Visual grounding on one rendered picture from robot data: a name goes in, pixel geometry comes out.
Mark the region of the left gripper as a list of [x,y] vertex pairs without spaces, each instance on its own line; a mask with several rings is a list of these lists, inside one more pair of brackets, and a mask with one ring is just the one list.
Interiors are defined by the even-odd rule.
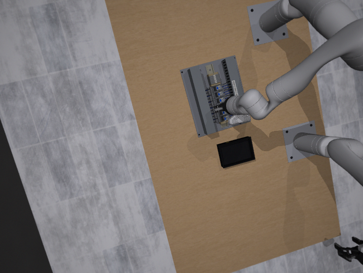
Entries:
[[[352,237],[352,241],[357,243],[358,245],[363,244],[363,240],[359,240],[356,237]],[[352,247],[352,248],[343,248],[337,243],[334,243],[335,248],[338,250],[338,255],[345,260],[351,262],[351,260],[357,259],[362,265],[363,265],[363,253],[358,250],[358,246]],[[345,250],[346,252],[344,252]],[[349,250],[351,251],[351,254],[349,253]]]

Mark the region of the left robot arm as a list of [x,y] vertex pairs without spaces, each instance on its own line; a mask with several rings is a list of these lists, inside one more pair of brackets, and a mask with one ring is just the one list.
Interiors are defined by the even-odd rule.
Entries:
[[297,150],[331,158],[363,186],[363,145],[360,141],[300,132],[295,135],[293,145]]

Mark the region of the grey relay panel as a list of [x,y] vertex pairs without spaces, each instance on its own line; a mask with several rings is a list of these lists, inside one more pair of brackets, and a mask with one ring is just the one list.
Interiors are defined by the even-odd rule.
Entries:
[[[247,122],[231,125],[215,113],[217,98],[243,95],[244,90],[235,55],[180,70],[198,137]],[[214,86],[222,89],[214,91]],[[215,93],[224,95],[216,97]]]

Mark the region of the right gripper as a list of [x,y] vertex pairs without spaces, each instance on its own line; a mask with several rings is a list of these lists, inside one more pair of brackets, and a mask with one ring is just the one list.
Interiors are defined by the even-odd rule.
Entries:
[[[225,111],[226,113],[230,114],[230,113],[227,111],[227,108],[226,108],[226,103],[227,103],[227,101],[228,101],[228,99],[229,99],[229,98],[230,98],[230,97],[228,97],[228,98],[225,100],[225,102],[224,102],[224,103],[221,103],[221,104],[216,105],[216,106],[214,107],[215,113],[219,112],[219,110],[222,110],[222,111]],[[230,115],[231,115],[231,114],[230,114]]]

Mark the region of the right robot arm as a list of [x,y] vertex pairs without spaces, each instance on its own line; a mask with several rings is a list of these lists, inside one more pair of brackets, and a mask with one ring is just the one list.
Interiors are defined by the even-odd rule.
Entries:
[[[341,57],[363,71],[363,18],[358,19],[341,0],[280,0],[261,15],[260,28],[272,32],[293,19],[305,17],[327,39],[292,70],[266,86],[267,101],[256,89],[232,96],[226,103],[231,125],[262,120],[282,102],[302,92],[328,62]],[[250,115],[248,115],[250,114]]]

